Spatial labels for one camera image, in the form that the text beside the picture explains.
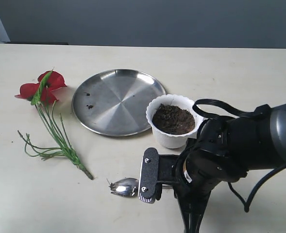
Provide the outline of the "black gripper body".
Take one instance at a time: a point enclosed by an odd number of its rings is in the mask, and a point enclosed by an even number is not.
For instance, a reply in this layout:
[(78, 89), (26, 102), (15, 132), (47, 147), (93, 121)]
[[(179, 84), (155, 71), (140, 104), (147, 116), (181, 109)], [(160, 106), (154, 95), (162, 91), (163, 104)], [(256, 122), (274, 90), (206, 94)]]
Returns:
[(179, 156), (159, 157), (157, 180), (173, 186), (186, 233), (199, 232), (211, 191), (220, 182), (237, 182), (247, 175), (228, 150), (232, 122), (233, 118), (205, 120)]

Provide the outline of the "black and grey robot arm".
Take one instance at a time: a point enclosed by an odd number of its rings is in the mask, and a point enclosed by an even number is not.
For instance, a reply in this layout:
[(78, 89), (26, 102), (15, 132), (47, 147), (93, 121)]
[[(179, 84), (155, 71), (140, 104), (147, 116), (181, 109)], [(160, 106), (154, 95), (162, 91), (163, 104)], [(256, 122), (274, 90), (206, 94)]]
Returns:
[(232, 185), (251, 170), (268, 170), (248, 197), (240, 198), (248, 212), (259, 188), (286, 169), (286, 104), (264, 104), (245, 112), (220, 100), (201, 99), (193, 110), (204, 121), (172, 165), (172, 179), (163, 180), (173, 187), (186, 233), (199, 231), (210, 194), (219, 183)]

